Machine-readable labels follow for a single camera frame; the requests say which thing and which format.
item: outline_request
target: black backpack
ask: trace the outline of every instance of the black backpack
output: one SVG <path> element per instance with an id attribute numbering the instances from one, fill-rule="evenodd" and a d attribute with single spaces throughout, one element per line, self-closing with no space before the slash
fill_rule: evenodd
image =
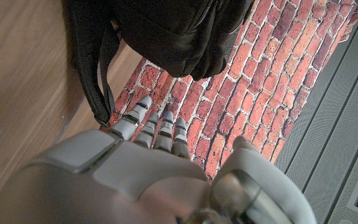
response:
<path id="1" fill-rule="evenodd" d="M 173 77 L 194 80 L 223 71 L 238 30 L 253 0 L 67 0 L 73 64 L 89 105 L 101 126 L 108 127 L 114 100 L 108 65 L 119 46 L 117 33 L 143 57 Z M 109 23 L 116 20 L 119 30 Z M 97 82 L 101 67 L 104 94 Z"/>

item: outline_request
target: wood grain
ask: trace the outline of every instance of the wood grain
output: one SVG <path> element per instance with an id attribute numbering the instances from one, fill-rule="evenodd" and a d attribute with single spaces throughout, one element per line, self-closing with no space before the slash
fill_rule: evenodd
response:
<path id="1" fill-rule="evenodd" d="M 0 1 L 0 187 L 62 136 L 98 127 L 68 52 L 61 1 Z M 108 72 L 115 97 L 140 60 L 121 44 Z"/>

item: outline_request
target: robotic arm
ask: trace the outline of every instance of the robotic arm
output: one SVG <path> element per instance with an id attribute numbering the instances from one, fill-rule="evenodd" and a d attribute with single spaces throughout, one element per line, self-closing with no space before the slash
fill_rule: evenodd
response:
<path id="1" fill-rule="evenodd" d="M 153 150 L 157 113 L 130 142 L 150 105 L 145 96 L 106 133 L 85 131 L 33 158 L 0 191 L 0 223 L 316 223 L 296 185 L 243 136 L 212 184 L 172 112 Z"/>

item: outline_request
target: robot finger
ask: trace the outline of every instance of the robot finger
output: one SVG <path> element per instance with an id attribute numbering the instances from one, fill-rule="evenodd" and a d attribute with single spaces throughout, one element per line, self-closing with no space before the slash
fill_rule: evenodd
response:
<path id="1" fill-rule="evenodd" d="M 134 143 L 150 149 L 154 137 L 155 127 L 158 121 L 158 114 L 153 112 L 140 133 L 136 136 Z"/>
<path id="2" fill-rule="evenodd" d="M 171 153 L 172 126 L 173 113 L 171 111 L 167 111 L 162 118 L 161 128 L 158 131 L 158 136 L 155 140 L 154 149 L 159 149 Z"/>
<path id="3" fill-rule="evenodd" d="M 186 135 L 185 120 L 178 118 L 175 123 L 175 132 L 173 133 L 172 154 L 185 159 L 191 159 Z"/>
<path id="4" fill-rule="evenodd" d="M 143 97 L 127 114 L 119 119 L 108 132 L 119 136 L 123 140 L 130 140 L 151 104 L 152 99 L 150 96 Z"/>

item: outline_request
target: brick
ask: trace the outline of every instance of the brick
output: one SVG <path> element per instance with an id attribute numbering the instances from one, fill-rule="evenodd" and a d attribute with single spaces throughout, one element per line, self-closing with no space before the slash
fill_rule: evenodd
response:
<path id="1" fill-rule="evenodd" d="M 194 153 L 197 139 L 198 139 L 198 136 L 200 135 L 200 131 L 201 131 L 202 127 L 203 127 L 203 122 L 200 121 L 199 119 L 194 119 L 188 128 L 187 144 L 189 145 L 189 150 L 190 150 L 191 154 Z"/>
<path id="2" fill-rule="evenodd" d="M 254 48 L 252 49 L 252 56 L 258 60 L 266 48 L 267 40 L 272 33 L 273 27 L 268 23 L 265 23 L 262 29 L 260 30 L 258 40 L 256 41 Z"/>
<path id="3" fill-rule="evenodd" d="M 189 122 L 191 116 L 193 115 L 202 91 L 203 87 L 199 83 L 193 82 L 190 85 L 189 91 L 187 92 L 179 112 L 179 117 L 182 117 L 186 123 Z"/>
<path id="4" fill-rule="evenodd" d="M 287 118 L 288 111 L 283 108 L 279 108 L 276 112 L 276 116 L 274 117 L 272 130 L 268 134 L 268 138 L 273 142 L 277 141 L 278 137 L 280 137 L 280 133 L 283 129 L 284 121 Z"/>
<path id="5" fill-rule="evenodd" d="M 291 109 L 293 106 L 293 99 L 295 98 L 295 94 L 292 93 L 291 91 L 287 91 L 287 93 L 285 94 L 285 98 L 284 98 L 284 106 L 287 107 L 288 109 Z"/>
<path id="6" fill-rule="evenodd" d="M 126 86 L 125 86 L 128 90 L 131 91 L 131 90 L 133 90 L 135 88 L 137 79 L 138 79 L 138 77 L 140 75 L 140 71 L 142 71 L 142 68 L 143 68 L 145 63 L 146 63 L 146 58 L 142 58 L 142 60 L 137 65 L 134 73 L 131 75 L 131 77 L 129 78 L 129 80 L 128 80 Z"/>
<path id="7" fill-rule="evenodd" d="M 268 91 L 273 91 L 274 88 L 276 87 L 276 83 L 277 83 L 277 76 L 273 73 L 270 73 L 265 80 L 265 89 Z"/>
<path id="8" fill-rule="evenodd" d="M 121 117 L 121 114 L 117 113 L 117 112 L 114 112 L 112 115 L 111 115 L 111 118 L 110 118 L 110 124 L 114 124 L 115 122 L 117 122 L 117 120 Z"/>
<path id="9" fill-rule="evenodd" d="M 308 49 L 306 50 L 310 55 L 315 55 L 318 47 L 320 47 L 320 40 L 314 36 L 311 41 L 310 44 L 308 46 Z"/>
<path id="10" fill-rule="evenodd" d="M 311 8 L 312 16 L 315 19 L 321 19 L 324 14 L 324 7 L 319 4 L 314 4 Z"/>
<path id="11" fill-rule="evenodd" d="M 318 52 L 313 60 L 313 66 L 316 69 L 320 69 L 321 66 L 323 65 L 324 59 L 327 56 L 328 50 L 329 50 L 332 42 L 333 42 L 333 38 L 329 34 L 326 34 L 326 36 L 323 40 L 323 43 L 321 44 L 321 47 L 318 50 Z"/>
<path id="12" fill-rule="evenodd" d="M 155 84 L 152 93 L 150 94 L 153 103 L 162 105 L 165 97 L 168 94 L 172 82 L 173 82 L 173 78 L 168 74 L 167 71 L 163 71 L 160 77 L 158 78 L 158 81 Z"/>
<path id="13" fill-rule="evenodd" d="M 250 124 L 246 124 L 246 127 L 244 128 L 244 136 L 248 140 L 252 140 L 254 138 L 255 133 L 256 133 L 256 129 L 252 127 Z"/>
<path id="14" fill-rule="evenodd" d="M 334 53 L 334 50 L 336 48 L 336 46 L 338 45 L 340 39 L 342 38 L 342 36 L 344 35 L 344 32 L 346 30 L 347 24 L 349 21 L 346 21 L 345 23 L 343 23 L 341 29 L 338 31 L 336 38 L 334 40 L 334 43 L 332 44 L 331 48 L 329 49 L 329 52 L 332 54 Z"/>
<path id="15" fill-rule="evenodd" d="M 187 85 L 182 82 L 176 81 L 171 90 L 172 100 L 176 104 L 180 104 L 185 97 Z"/>
<path id="16" fill-rule="evenodd" d="M 326 31 L 333 23 L 338 10 L 339 6 L 337 4 L 331 2 L 327 3 L 327 10 L 323 18 L 323 22 L 320 24 L 316 32 L 319 37 L 324 37 Z"/>
<path id="17" fill-rule="evenodd" d="M 234 43 L 234 46 L 238 46 L 239 44 L 241 44 L 241 42 L 242 42 L 242 40 L 243 40 L 243 34 L 244 34 L 244 32 L 246 31 L 246 27 L 247 27 L 247 24 L 246 23 L 244 23 L 244 25 L 243 24 L 241 24 L 241 26 L 240 26 L 240 29 L 239 29 L 239 33 L 237 34 L 237 38 L 236 38 L 236 41 L 235 41 L 235 43 Z"/>
<path id="18" fill-rule="evenodd" d="M 219 91 L 219 94 L 223 96 L 223 98 L 228 99 L 231 95 L 231 92 L 234 89 L 235 83 L 232 82 L 230 79 L 226 78 L 223 82 L 223 85 L 221 87 L 221 90 Z"/>
<path id="19" fill-rule="evenodd" d="M 259 33 L 259 28 L 255 24 L 250 23 L 244 37 L 246 40 L 253 43 L 258 33 Z"/>
<path id="20" fill-rule="evenodd" d="M 262 116 L 262 124 L 266 127 L 270 127 L 274 118 L 274 112 L 270 108 L 266 108 L 264 115 Z"/>
<path id="21" fill-rule="evenodd" d="M 187 75 L 186 77 L 180 78 L 180 80 L 187 85 L 190 85 L 191 81 L 193 80 L 193 77 L 191 77 L 191 75 Z"/>
<path id="22" fill-rule="evenodd" d="M 223 79 L 224 75 L 213 76 L 205 89 L 204 96 L 207 97 L 209 100 L 213 101 L 216 94 L 218 93 L 219 87 L 221 86 Z"/>
<path id="23" fill-rule="evenodd" d="M 283 44 L 278 49 L 278 52 L 273 61 L 272 71 L 274 73 L 281 74 L 281 69 L 284 65 L 284 62 L 290 56 L 294 44 L 294 41 L 292 41 L 288 37 L 284 39 Z"/>
<path id="24" fill-rule="evenodd" d="M 205 138 L 200 138 L 198 140 L 197 149 L 196 149 L 196 156 L 206 159 L 206 155 L 209 151 L 209 146 L 211 145 L 210 141 Z"/>
<path id="25" fill-rule="evenodd" d="M 295 71 L 296 66 L 298 66 L 299 60 L 291 55 L 290 58 L 287 60 L 287 62 L 284 65 L 284 71 L 289 75 L 292 76 L 292 73 Z"/>
<path id="26" fill-rule="evenodd" d="M 264 58 L 256 69 L 255 75 L 252 78 L 251 85 L 248 87 L 249 91 L 252 93 L 257 93 L 262 89 L 265 78 L 269 71 L 270 61 L 267 58 Z"/>
<path id="27" fill-rule="evenodd" d="M 279 9 L 282 9 L 284 6 L 284 0 L 274 0 L 274 5 L 277 6 Z"/>
<path id="28" fill-rule="evenodd" d="M 244 125 L 246 125 L 246 115 L 243 113 L 239 113 L 237 117 L 234 119 L 234 125 L 231 129 L 229 139 L 227 140 L 226 147 L 228 149 L 232 148 L 233 140 L 242 134 L 242 130 L 244 129 Z"/>
<path id="29" fill-rule="evenodd" d="M 234 124 L 234 118 L 225 114 L 223 116 L 221 124 L 219 125 L 220 132 L 222 132 L 222 134 L 224 134 L 226 136 L 229 133 L 233 124 Z"/>
<path id="30" fill-rule="evenodd" d="M 248 79 L 244 77 L 240 78 L 233 96 L 230 99 L 229 106 L 227 106 L 227 112 L 233 115 L 237 114 L 237 110 L 241 107 L 241 104 L 244 101 L 248 84 Z"/>
<path id="31" fill-rule="evenodd" d="M 209 109 L 211 109 L 211 104 L 203 100 L 199 103 L 196 114 L 204 121 Z"/>
<path id="32" fill-rule="evenodd" d="M 343 17 L 346 17 L 347 15 L 349 15 L 349 12 L 352 9 L 352 5 L 345 5 L 345 4 L 341 4 L 341 8 L 339 10 L 339 12 L 341 13 L 341 15 Z"/>
<path id="33" fill-rule="evenodd" d="M 340 26 L 342 25 L 342 23 L 344 21 L 345 21 L 345 19 L 341 15 L 338 15 L 335 18 L 334 22 L 331 25 L 331 33 L 333 35 L 335 35 L 337 33 L 337 31 L 339 30 Z"/>
<path id="34" fill-rule="evenodd" d="M 269 8 L 270 8 L 270 0 L 260 0 L 258 3 L 258 6 L 256 8 L 256 11 L 254 13 L 254 16 L 252 17 L 252 20 L 260 26 L 262 22 L 264 21 Z"/>
<path id="35" fill-rule="evenodd" d="M 252 93 L 246 93 L 246 97 L 244 98 L 244 101 L 242 102 L 241 108 L 245 112 L 249 112 L 252 108 L 252 105 L 254 104 L 254 96 Z"/>
<path id="36" fill-rule="evenodd" d="M 276 7 L 273 6 L 270 9 L 270 12 L 267 16 L 267 22 L 270 25 L 275 26 L 279 17 L 280 17 L 280 11 Z"/>
<path id="37" fill-rule="evenodd" d="M 288 77 L 284 74 L 281 74 L 280 80 L 278 81 L 276 90 L 274 91 L 273 98 L 270 100 L 269 105 L 272 108 L 278 108 L 280 103 L 283 100 L 285 89 L 288 85 Z"/>
<path id="38" fill-rule="evenodd" d="M 314 86 L 314 83 L 316 82 L 318 73 L 316 72 L 316 70 L 313 70 L 312 68 L 308 70 L 308 73 L 306 74 L 305 80 L 304 80 L 304 84 L 307 87 L 312 88 Z"/>
<path id="39" fill-rule="evenodd" d="M 140 86 L 135 87 L 135 92 L 134 92 L 132 98 L 130 99 L 130 102 L 129 102 L 129 105 L 128 105 L 126 111 L 131 110 L 135 106 L 135 104 L 143 98 L 143 96 L 146 96 L 148 94 L 149 94 L 149 91 L 146 90 L 145 88 L 140 87 Z"/>
<path id="40" fill-rule="evenodd" d="M 358 21 L 358 12 L 357 11 L 354 12 L 353 15 L 350 16 L 350 18 L 351 19 L 349 20 L 349 25 L 352 26 L 352 25 L 356 24 L 357 21 Z"/>
<path id="41" fill-rule="evenodd" d="M 286 120 L 284 124 L 283 136 L 288 139 L 290 136 L 291 130 L 293 127 L 293 122 L 290 120 Z"/>
<path id="42" fill-rule="evenodd" d="M 354 0 L 342 0 L 341 1 L 342 5 L 349 5 L 349 4 L 354 4 Z"/>
<path id="43" fill-rule="evenodd" d="M 278 21 L 278 24 L 273 32 L 273 36 L 275 36 L 278 40 L 283 40 L 284 35 L 287 33 L 287 30 L 291 25 L 294 12 L 295 7 L 289 2 L 286 3 L 283 13 L 280 16 L 280 20 Z"/>
<path id="44" fill-rule="evenodd" d="M 259 94 L 258 98 L 256 99 L 254 108 L 249 116 L 249 123 L 257 126 L 259 123 L 260 118 L 262 117 L 262 113 L 265 109 L 265 105 L 269 97 L 271 96 L 270 93 L 263 91 Z"/>
<path id="45" fill-rule="evenodd" d="M 328 61 L 329 61 L 330 58 L 331 58 L 331 55 L 328 54 L 327 57 L 326 57 L 326 59 L 324 60 L 324 64 L 323 64 L 322 69 L 327 65 L 327 63 L 328 63 Z"/>
<path id="46" fill-rule="evenodd" d="M 128 103 L 130 94 L 128 90 L 123 89 L 115 101 L 116 111 L 121 112 Z"/>
<path id="47" fill-rule="evenodd" d="M 208 138 L 213 137 L 216 128 L 218 126 L 219 121 L 221 120 L 221 116 L 223 114 L 223 109 L 225 108 L 227 100 L 218 96 L 214 105 L 212 106 L 211 112 L 206 120 L 205 127 L 203 133 Z"/>
<path id="48" fill-rule="evenodd" d="M 198 159 L 197 157 L 194 158 L 193 162 L 197 165 L 199 165 L 204 170 L 204 162 L 201 159 Z"/>
<path id="49" fill-rule="evenodd" d="M 259 126 L 258 131 L 256 132 L 256 135 L 254 137 L 254 140 L 252 141 L 253 145 L 258 149 L 259 151 L 262 150 L 264 142 L 267 139 L 267 129 L 263 126 Z"/>
<path id="50" fill-rule="evenodd" d="M 258 63 L 255 61 L 255 59 L 248 58 L 247 63 L 243 70 L 244 74 L 252 78 L 254 76 L 256 66 L 258 66 Z"/>
<path id="51" fill-rule="evenodd" d="M 160 71 L 151 65 L 146 65 L 146 68 L 140 78 L 140 84 L 147 88 L 153 88 L 154 83 Z"/>
<path id="52" fill-rule="evenodd" d="M 301 57 L 303 52 L 305 51 L 306 47 L 308 46 L 314 31 L 317 28 L 317 21 L 314 19 L 309 19 L 305 29 L 302 32 L 301 37 L 299 38 L 298 43 L 296 44 L 295 48 L 293 49 L 293 53 L 298 56 Z"/>
<path id="53" fill-rule="evenodd" d="M 292 2 L 293 4 L 299 5 L 299 1 L 300 0 L 290 0 L 290 2 Z"/>
<path id="54" fill-rule="evenodd" d="M 313 0 L 302 0 L 299 10 L 296 14 L 296 18 L 304 21 L 309 16 L 312 4 Z"/>
<path id="55" fill-rule="evenodd" d="M 302 31 L 302 28 L 303 28 L 302 22 L 294 21 L 292 22 L 291 28 L 288 31 L 288 35 L 295 40 L 296 38 L 298 38 L 300 32 Z"/>
<path id="56" fill-rule="evenodd" d="M 274 164 L 274 162 L 276 161 L 278 155 L 280 154 L 281 150 L 283 149 L 285 141 L 283 139 L 279 139 L 276 145 L 276 148 L 273 151 L 273 155 L 272 158 L 270 160 L 270 162 L 272 164 Z"/>
<path id="57" fill-rule="evenodd" d="M 251 46 L 248 44 L 240 45 L 239 50 L 237 51 L 237 54 L 233 59 L 231 69 L 229 71 L 229 75 L 233 77 L 233 79 L 236 80 L 240 77 L 240 72 L 243 69 L 244 62 L 246 62 L 250 49 Z"/>
<path id="58" fill-rule="evenodd" d="M 273 150 L 274 150 L 274 145 L 269 141 L 266 141 L 261 154 L 265 159 L 270 160 Z"/>
<path id="59" fill-rule="evenodd" d="M 289 87 L 293 91 L 298 91 L 299 86 L 301 85 L 303 78 L 305 77 L 306 72 L 309 69 L 311 63 L 311 57 L 304 55 L 299 63 L 298 68 L 296 69 L 295 74 L 291 78 Z"/>
<path id="60" fill-rule="evenodd" d="M 216 166 L 221 158 L 225 139 L 222 135 L 217 134 L 213 140 L 211 150 L 209 151 L 208 158 L 205 165 L 205 174 L 210 177 L 216 175 Z"/>
<path id="61" fill-rule="evenodd" d="M 273 59 L 278 49 L 278 46 L 280 46 L 280 43 L 276 39 L 270 39 L 266 46 L 265 55 L 268 58 Z"/>
<path id="62" fill-rule="evenodd" d="M 295 97 L 295 101 L 293 103 L 293 108 L 290 111 L 290 117 L 295 121 L 299 114 L 302 111 L 303 106 L 305 105 L 309 96 L 309 91 L 305 88 L 301 88 L 298 94 Z"/>
<path id="63" fill-rule="evenodd" d="M 231 152 L 229 152 L 229 151 L 227 151 L 225 149 L 223 150 L 222 159 L 221 159 L 221 167 L 227 161 L 227 159 L 229 158 L 230 155 L 231 155 Z"/>

